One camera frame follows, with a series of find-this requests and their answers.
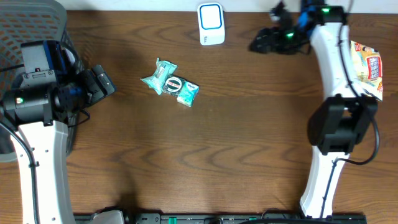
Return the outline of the grey plastic mesh basket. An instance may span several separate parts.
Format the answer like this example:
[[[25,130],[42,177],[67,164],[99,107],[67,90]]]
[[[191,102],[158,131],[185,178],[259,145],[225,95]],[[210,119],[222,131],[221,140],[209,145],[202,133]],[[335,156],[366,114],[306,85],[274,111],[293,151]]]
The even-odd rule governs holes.
[[[40,122],[68,126],[71,153],[79,114],[61,112],[54,90],[84,70],[66,30],[67,13],[56,1],[1,1],[1,72],[15,77],[1,95],[1,162],[17,160],[12,132]]]

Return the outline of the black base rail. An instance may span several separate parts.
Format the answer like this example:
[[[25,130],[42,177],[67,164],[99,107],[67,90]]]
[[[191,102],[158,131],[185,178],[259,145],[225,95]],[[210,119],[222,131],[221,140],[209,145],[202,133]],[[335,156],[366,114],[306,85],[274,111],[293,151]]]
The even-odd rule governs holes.
[[[130,224],[240,224],[240,223],[340,223],[367,224],[364,215],[333,215],[324,220],[304,218],[297,214],[266,212],[263,215],[162,215],[140,213],[125,215]]]

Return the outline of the large white snack bag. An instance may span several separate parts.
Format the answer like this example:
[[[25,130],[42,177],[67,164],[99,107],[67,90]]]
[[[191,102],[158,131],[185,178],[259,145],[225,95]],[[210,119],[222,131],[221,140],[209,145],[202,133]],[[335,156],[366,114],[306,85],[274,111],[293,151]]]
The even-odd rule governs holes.
[[[351,57],[364,92],[378,101],[383,98],[382,60],[380,53],[366,45],[350,41]]]

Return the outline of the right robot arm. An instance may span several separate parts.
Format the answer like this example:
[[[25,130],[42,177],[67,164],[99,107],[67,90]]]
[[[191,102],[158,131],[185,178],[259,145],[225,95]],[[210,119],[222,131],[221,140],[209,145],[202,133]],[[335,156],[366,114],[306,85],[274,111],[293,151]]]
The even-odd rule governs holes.
[[[300,217],[331,221],[333,198],[345,164],[366,165],[379,151],[380,134],[374,118],[377,99],[366,94],[354,70],[349,13],[343,6],[301,1],[294,21],[279,1],[269,14],[277,26],[260,30],[250,51],[293,55],[308,45],[318,60],[324,100],[307,124],[312,163],[300,198]]]

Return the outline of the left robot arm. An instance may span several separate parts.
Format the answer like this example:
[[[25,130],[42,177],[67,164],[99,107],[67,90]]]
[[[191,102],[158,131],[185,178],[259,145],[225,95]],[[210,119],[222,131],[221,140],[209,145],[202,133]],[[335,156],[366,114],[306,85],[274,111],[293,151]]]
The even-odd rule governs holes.
[[[23,223],[75,223],[67,174],[69,117],[116,91],[101,65],[78,69],[77,53],[56,40],[21,45],[20,87],[1,99],[19,165]]]

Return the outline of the teal snack packet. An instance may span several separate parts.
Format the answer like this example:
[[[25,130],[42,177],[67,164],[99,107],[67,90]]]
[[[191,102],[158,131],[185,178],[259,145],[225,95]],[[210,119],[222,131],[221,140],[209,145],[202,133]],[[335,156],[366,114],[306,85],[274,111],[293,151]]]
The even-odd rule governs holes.
[[[141,78],[141,80],[147,84],[149,88],[154,89],[158,95],[161,95],[167,77],[173,74],[177,67],[178,66],[174,63],[157,58],[155,72],[149,77]]]

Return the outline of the white barcode scanner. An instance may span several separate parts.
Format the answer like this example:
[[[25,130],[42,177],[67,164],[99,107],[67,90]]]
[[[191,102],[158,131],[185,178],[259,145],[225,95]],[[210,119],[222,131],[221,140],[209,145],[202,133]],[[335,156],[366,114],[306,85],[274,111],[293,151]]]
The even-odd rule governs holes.
[[[223,7],[218,2],[207,2],[197,7],[198,28],[202,45],[218,45],[225,40]]]

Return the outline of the small teal tissue pack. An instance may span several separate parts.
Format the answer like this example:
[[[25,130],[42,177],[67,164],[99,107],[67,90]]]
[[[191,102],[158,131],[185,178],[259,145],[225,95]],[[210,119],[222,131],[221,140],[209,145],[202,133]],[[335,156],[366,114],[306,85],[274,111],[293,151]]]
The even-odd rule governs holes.
[[[198,91],[198,85],[190,82],[185,82],[177,97],[177,101],[185,106],[192,107]]]

